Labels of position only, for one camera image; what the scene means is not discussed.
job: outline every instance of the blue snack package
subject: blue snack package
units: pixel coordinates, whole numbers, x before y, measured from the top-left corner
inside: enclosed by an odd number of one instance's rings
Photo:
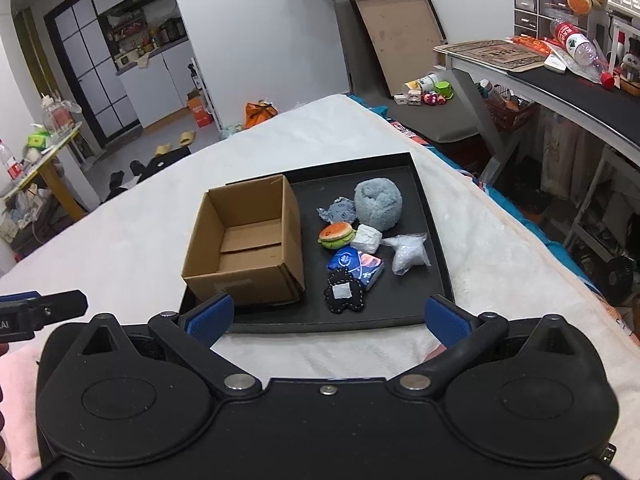
[[[365,290],[369,290],[384,266],[380,258],[346,246],[336,251],[326,268],[335,270],[345,267],[354,278],[360,280]]]

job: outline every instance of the red basket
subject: red basket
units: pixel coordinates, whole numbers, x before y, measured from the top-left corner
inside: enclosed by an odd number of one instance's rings
[[[494,88],[500,93],[501,97],[509,99],[511,94],[508,88],[500,85],[494,85]],[[498,131],[507,134],[513,133],[518,128],[524,126],[540,110],[538,103],[530,103],[518,111],[501,108],[487,99],[484,100],[484,104],[486,109],[489,110]]]

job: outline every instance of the metal screw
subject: metal screw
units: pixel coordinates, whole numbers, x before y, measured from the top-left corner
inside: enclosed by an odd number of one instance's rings
[[[425,390],[431,384],[431,379],[426,375],[420,374],[409,374],[403,377],[400,377],[400,386],[402,386],[405,390]]]
[[[338,388],[332,384],[325,384],[324,386],[320,386],[320,393],[323,395],[335,395],[338,393]]]
[[[255,384],[255,377],[249,374],[231,374],[225,378],[225,386],[230,390],[248,390]]]

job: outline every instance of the yellow table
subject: yellow table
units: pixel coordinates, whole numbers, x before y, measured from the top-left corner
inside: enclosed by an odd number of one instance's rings
[[[58,199],[60,205],[65,209],[74,222],[77,222],[79,219],[84,217],[86,212],[78,205],[76,199],[71,195],[65,183],[56,173],[56,169],[53,167],[53,164],[51,164],[51,161],[56,157],[58,152],[80,132],[81,126],[81,122],[76,123],[73,129],[62,137],[57,144],[47,148],[44,155],[42,155],[42,158],[40,158],[38,162],[26,171],[24,178],[20,180],[11,191],[4,195],[2,200],[5,202],[9,200],[18,191],[26,188],[34,177],[39,174],[44,179],[47,186],[49,186],[53,195]]]

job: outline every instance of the floor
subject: floor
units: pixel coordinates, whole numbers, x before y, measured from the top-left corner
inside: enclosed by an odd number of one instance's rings
[[[191,114],[186,115],[157,130],[143,132],[137,138],[134,136],[134,140],[129,144],[121,147],[115,153],[107,154],[107,156],[101,158],[85,172],[85,175],[100,200],[104,200],[109,194],[111,173],[124,171],[123,182],[128,182],[133,178],[133,174],[129,169],[129,164],[132,160],[139,160],[146,165],[154,156],[156,147],[161,144],[171,144],[172,148],[178,148],[180,134],[191,130],[196,132],[193,143],[190,145],[191,153],[206,148],[220,140],[220,134],[215,124],[199,128],[193,116]]]

